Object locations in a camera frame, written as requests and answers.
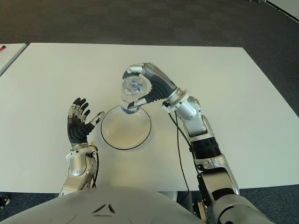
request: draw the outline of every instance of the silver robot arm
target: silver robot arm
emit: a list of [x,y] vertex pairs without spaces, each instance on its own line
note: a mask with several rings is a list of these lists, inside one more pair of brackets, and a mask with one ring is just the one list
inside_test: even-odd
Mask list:
[[86,100],[78,98],[69,110],[67,131],[72,149],[66,156],[70,166],[67,180],[59,196],[90,188],[91,181],[96,175],[98,161],[95,160],[94,156],[98,152],[96,147],[89,146],[87,135],[104,117],[104,112],[98,113],[95,118],[85,124],[86,117],[90,113],[90,110],[87,110],[83,114],[87,107]]
[[247,199],[239,195],[237,182],[219,149],[207,118],[202,115],[199,101],[189,96],[187,91],[178,88],[151,63],[130,66],[123,79],[140,74],[151,82],[152,89],[146,96],[130,103],[128,109],[165,99],[162,107],[168,113],[177,113],[183,121],[191,145],[190,151],[198,172],[197,179],[204,208],[213,206],[215,219],[221,224],[272,223]]

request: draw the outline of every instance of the white table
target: white table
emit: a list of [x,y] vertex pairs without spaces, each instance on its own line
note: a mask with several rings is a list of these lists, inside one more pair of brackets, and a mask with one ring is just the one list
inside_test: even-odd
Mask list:
[[[119,102],[123,72],[139,62],[156,64],[199,99],[240,188],[299,183],[299,119],[244,49],[33,43],[0,78],[0,191],[59,192],[71,148],[70,104],[85,97],[90,118],[107,112]],[[97,184],[185,190],[174,125],[161,102],[144,109],[152,131],[138,148],[109,147],[100,125],[89,136],[100,149]],[[186,179],[197,190],[182,137],[180,145]]]
[[24,43],[0,43],[0,47],[3,45],[6,46],[6,48],[3,51],[0,51],[0,76],[26,48],[26,44]]

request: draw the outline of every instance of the black cable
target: black cable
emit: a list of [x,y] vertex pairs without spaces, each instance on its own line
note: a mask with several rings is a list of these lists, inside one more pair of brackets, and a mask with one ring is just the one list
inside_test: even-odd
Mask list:
[[[185,136],[185,134],[183,133],[182,129],[178,126],[178,124],[174,121],[173,117],[171,116],[171,114],[169,114],[170,116],[170,119],[172,120],[172,122],[174,123],[174,125],[178,128],[178,130],[181,132],[182,136],[184,137],[184,139],[186,140],[189,148],[191,148],[191,144],[189,142],[189,140],[187,139],[187,137]],[[195,170],[197,172],[197,175],[199,175],[199,171],[198,171],[198,168],[197,168],[197,165],[195,164],[195,156],[194,156],[194,153],[192,152],[192,157],[193,157],[193,163],[194,163],[194,166],[195,166]]]
[[186,177],[185,177],[185,173],[184,173],[184,170],[183,170],[183,166],[182,166],[182,159],[181,159],[181,152],[179,150],[179,141],[178,141],[178,130],[180,129],[179,126],[178,126],[178,116],[177,116],[177,113],[175,112],[176,114],[176,121],[174,121],[174,119],[172,118],[171,114],[169,114],[171,120],[175,123],[175,125],[177,126],[177,146],[178,146],[178,157],[179,157],[179,164],[181,166],[181,171],[182,171],[182,174],[183,174],[183,178],[184,178],[184,181],[185,181],[185,184],[186,184],[186,187],[188,189],[188,193],[182,198],[182,200],[179,202],[179,203],[182,203],[184,201],[184,199],[189,195],[190,193],[190,190],[189,190],[189,186],[187,184],[187,180],[186,180]]
[[96,157],[97,157],[97,171],[95,172],[95,175],[93,176],[93,185],[92,185],[92,188],[95,188],[96,187],[95,182],[97,180],[98,172],[99,172],[99,154],[98,154],[99,150],[98,150],[98,148],[96,146],[92,146],[92,147],[95,147],[96,150],[97,150],[97,153],[96,153]]
[[183,133],[182,129],[178,126],[178,123],[176,123],[176,122],[174,121],[174,119],[173,119],[173,117],[172,117],[171,114],[169,114],[169,116],[170,116],[170,119],[172,120],[172,122],[174,123],[174,125],[178,128],[179,132],[181,132],[181,134],[182,134],[182,136],[184,137],[184,139],[186,140],[186,142],[187,142],[189,148],[191,148],[191,144],[189,143],[189,141],[188,141],[187,137],[185,136],[185,134]]

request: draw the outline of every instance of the transparent cup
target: transparent cup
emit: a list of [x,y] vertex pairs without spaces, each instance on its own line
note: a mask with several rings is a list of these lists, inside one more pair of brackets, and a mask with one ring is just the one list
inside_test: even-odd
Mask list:
[[128,109],[131,102],[137,101],[148,91],[148,84],[141,76],[128,76],[122,81],[121,109],[127,114],[139,111],[140,107]]

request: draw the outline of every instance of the robot forearm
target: robot forearm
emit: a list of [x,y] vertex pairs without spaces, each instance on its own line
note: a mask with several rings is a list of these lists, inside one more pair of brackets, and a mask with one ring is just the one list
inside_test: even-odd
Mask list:
[[76,145],[66,159],[70,161],[68,177],[62,187],[59,196],[63,196],[78,190],[88,189],[91,186],[91,181],[97,171],[97,162],[93,154],[97,153],[96,148],[86,144]]

